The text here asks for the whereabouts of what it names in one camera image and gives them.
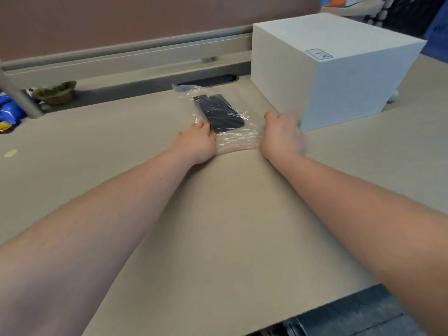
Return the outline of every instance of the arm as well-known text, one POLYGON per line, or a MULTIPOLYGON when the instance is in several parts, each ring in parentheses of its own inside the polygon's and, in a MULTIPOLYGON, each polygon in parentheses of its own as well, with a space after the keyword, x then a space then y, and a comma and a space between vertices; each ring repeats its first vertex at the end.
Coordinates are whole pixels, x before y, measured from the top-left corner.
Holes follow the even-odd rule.
POLYGON ((115 277, 216 135, 192 124, 173 146, 0 247, 0 334, 81 335, 115 277))
POLYGON ((301 155, 293 117, 266 113, 263 155, 431 334, 448 334, 448 216, 301 155))

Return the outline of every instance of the plant pot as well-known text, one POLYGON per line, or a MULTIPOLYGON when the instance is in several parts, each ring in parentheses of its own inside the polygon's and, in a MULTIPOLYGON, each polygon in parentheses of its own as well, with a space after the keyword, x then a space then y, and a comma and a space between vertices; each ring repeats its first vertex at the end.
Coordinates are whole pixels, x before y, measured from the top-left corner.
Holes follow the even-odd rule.
POLYGON ((34 91, 32 97, 42 100, 51 107, 62 106, 76 99, 75 86, 76 81, 69 81, 69 87, 66 90, 48 96, 39 95, 36 91, 34 91))

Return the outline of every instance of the person's left arm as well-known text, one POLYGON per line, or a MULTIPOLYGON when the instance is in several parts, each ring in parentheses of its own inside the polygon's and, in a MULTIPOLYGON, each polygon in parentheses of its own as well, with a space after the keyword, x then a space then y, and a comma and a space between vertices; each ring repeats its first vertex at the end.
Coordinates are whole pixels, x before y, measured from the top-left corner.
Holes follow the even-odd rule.
POLYGON ((0 246, 0 335, 81 335, 187 171, 215 152, 210 125, 70 201, 0 246))

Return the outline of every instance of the potted plant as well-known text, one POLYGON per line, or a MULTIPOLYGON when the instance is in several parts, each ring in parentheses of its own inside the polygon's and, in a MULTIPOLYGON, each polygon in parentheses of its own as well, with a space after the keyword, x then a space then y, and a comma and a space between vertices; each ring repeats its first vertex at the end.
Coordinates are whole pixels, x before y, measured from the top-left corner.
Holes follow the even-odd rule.
POLYGON ((32 97, 51 107, 61 106, 76 99, 75 87, 76 81, 67 81, 54 87, 37 88, 32 92, 32 97))

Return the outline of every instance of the brown partition panel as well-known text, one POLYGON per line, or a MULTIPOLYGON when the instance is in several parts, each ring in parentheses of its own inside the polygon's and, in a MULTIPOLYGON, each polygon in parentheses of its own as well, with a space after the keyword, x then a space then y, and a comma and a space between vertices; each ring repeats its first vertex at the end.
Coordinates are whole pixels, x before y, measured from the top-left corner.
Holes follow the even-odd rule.
POLYGON ((231 28, 318 10, 319 0, 0 0, 0 59, 231 28))

